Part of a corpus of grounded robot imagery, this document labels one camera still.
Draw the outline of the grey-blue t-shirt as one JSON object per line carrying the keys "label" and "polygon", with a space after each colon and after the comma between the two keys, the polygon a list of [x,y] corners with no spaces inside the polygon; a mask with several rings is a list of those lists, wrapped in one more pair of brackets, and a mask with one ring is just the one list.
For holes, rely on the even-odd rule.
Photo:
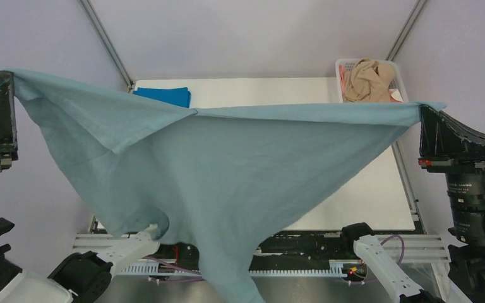
{"label": "grey-blue t-shirt", "polygon": [[178,107],[14,69],[15,97],[82,201],[117,236],[199,251],[227,302],[262,302],[248,270],[268,237],[319,205],[421,120],[420,104]]}

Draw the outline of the beige t-shirt in basket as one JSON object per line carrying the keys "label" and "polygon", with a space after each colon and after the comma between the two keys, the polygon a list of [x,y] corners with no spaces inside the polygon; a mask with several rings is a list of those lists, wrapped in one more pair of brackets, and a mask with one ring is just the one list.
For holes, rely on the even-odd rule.
{"label": "beige t-shirt in basket", "polygon": [[345,73],[345,102],[392,102],[390,84],[395,79],[395,68],[385,62],[364,58]]}

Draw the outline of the folded bright blue t-shirt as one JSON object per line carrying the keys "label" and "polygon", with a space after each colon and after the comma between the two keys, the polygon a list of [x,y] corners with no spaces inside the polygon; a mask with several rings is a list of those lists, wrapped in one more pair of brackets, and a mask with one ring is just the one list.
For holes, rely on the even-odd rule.
{"label": "folded bright blue t-shirt", "polygon": [[189,108],[191,92],[187,87],[182,88],[137,88],[133,95],[158,100],[167,104]]}

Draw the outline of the pink t-shirt in basket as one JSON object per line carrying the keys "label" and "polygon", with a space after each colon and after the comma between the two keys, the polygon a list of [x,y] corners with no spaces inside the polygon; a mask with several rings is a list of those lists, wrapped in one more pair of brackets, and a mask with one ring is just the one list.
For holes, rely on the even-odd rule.
{"label": "pink t-shirt in basket", "polygon": [[340,64],[338,66],[338,70],[339,70],[339,76],[340,76],[341,92],[342,92],[342,94],[344,94],[344,92],[345,92],[345,73],[346,73],[346,69],[344,68],[343,65]]}

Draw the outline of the right aluminium corner post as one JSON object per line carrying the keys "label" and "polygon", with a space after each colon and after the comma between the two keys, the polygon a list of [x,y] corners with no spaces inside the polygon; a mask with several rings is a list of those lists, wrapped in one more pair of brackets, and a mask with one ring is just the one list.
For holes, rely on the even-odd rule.
{"label": "right aluminium corner post", "polygon": [[400,54],[400,51],[402,50],[404,44],[409,38],[411,31],[413,30],[414,26],[416,25],[419,17],[422,15],[428,3],[429,0],[417,0],[415,2],[411,12],[409,13],[405,23],[403,24],[402,29],[400,30],[390,51],[387,54],[386,60],[394,61]]}

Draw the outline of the left aluminium corner post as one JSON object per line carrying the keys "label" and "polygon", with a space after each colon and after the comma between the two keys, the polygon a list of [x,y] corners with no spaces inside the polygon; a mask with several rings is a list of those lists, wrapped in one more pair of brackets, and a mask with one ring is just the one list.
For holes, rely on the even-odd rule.
{"label": "left aluminium corner post", "polygon": [[102,23],[102,20],[97,14],[93,6],[93,3],[90,0],[78,0],[78,3],[82,7],[83,11],[86,14],[86,17],[88,18],[89,22],[93,26],[93,29],[97,37],[99,38],[101,44],[103,45],[105,51],[107,52],[109,58],[111,59],[114,67],[119,73],[122,81],[126,86],[127,91],[131,91],[134,87],[134,81],[130,76],[130,73],[124,66],[124,63],[121,57],[117,53],[117,50],[114,44],[112,43],[111,38],[109,37],[109,34]]}

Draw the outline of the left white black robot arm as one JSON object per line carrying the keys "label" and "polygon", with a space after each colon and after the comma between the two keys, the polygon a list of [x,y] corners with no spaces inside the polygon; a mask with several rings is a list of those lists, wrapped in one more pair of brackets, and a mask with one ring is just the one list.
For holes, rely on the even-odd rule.
{"label": "left white black robot arm", "polygon": [[[0,171],[18,159],[14,97],[13,74],[0,71]],[[13,227],[0,217],[0,236]],[[71,254],[49,276],[40,276],[9,261],[5,244],[0,246],[0,302],[95,302],[117,274],[145,256],[167,257],[172,248],[170,237],[151,238],[145,230],[99,252]]]}

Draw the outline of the aluminium corner post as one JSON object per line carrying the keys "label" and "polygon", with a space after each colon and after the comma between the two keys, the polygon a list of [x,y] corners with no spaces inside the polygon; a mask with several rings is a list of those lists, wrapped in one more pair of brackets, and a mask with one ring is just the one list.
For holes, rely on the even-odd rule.
{"label": "aluminium corner post", "polygon": [[414,26],[416,25],[419,17],[422,15],[428,3],[429,0],[417,0],[415,2],[411,12],[409,13],[405,23],[403,24],[402,29],[400,30],[390,51],[387,54],[386,60],[394,61],[400,54],[400,51],[402,50],[404,44],[409,38],[411,31],[413,30]]}
{"label": "aluminium corner post", "polygon": [[93,6],[93,3],[90,0],[78,0],[78,3],[82,7],[83,11],[86,14],[86,17],[88,18],[89,22],[93,26],[93,29],[97,37],[99,38],[101,44],[103,45],[105,51],[107,52],[109,58],[111,59],[114,67],[119,73],[122,81],[126,86],[127,91],[131,91],[134,87],[134,81],[130,76],[130,73],[124,66],[124,63],[121,57],[117,53],[117,50],[114,44],[112,43],[111,38],[109,37],[109,34],[102,23],[102,20],[97,14]]}

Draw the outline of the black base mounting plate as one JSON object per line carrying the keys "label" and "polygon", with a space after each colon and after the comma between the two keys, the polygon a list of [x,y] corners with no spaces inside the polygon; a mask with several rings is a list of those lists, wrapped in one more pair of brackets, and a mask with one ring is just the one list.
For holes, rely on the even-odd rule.
{"label": "black base mounting plate", "polygon": [[[201,249],[197,246],[178,242],[162,244],[153,257],[164,261],[173,260],[177,265],[197,263]],[[278,261],[324,262],[329,260],[359,260],[339,231],[284,231],[278,232],[257,245],[253,263],[273,263]]]}

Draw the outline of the white plastic laundry basket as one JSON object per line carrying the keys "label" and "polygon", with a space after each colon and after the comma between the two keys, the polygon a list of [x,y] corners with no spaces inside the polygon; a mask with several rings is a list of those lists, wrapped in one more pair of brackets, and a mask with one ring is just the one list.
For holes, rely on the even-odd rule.
{"label": "white plastic laundry basket", "polygon": [[[354,65],[360,61],[361,59],[356,58],[347,58],[347,59],[339,59],[335,63],[335,70],[336,70],[336,77],[337,77],[337,87],[338,87],[338,95],[343,102],[343,96],[340,87],[340,76],[338,66],[341,64],[344,66],[346,70],[350,70],[354,67]],[[390,94],[392,96],[392,102],[384,102],[384,103],[402,103],[408,101],[407,93],[405,91],[404,83],[401,79],[399,70],[397,65],[394,62],[386,61],[386,60],[377,60],[379,62],[385,62],[391,64],[395,68],[396,77],[390,84]]]}

